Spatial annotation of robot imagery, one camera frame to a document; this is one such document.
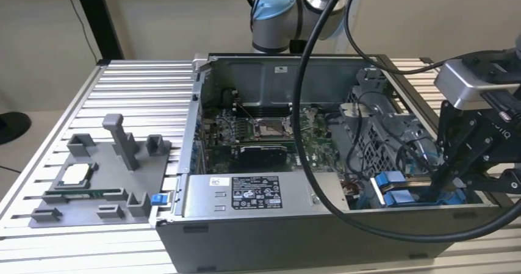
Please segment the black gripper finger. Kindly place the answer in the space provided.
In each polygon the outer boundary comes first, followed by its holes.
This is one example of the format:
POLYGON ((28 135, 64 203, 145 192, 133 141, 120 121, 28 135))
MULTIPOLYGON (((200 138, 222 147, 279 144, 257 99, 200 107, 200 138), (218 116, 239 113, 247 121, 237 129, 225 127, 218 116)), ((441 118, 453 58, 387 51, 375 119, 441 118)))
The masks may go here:
POLYGON ((441 104, 437 144, 442 148, 443 163, 431 174, 429 199, 437 200, 455 178, 467 174, 475 159, 471 142, 479 127, 479 115, 474 110, 459 110, 450 102, 441 104))
POLYGON ((478 162, 463 174, 470 190, 519 193, 519 164, 478 162))

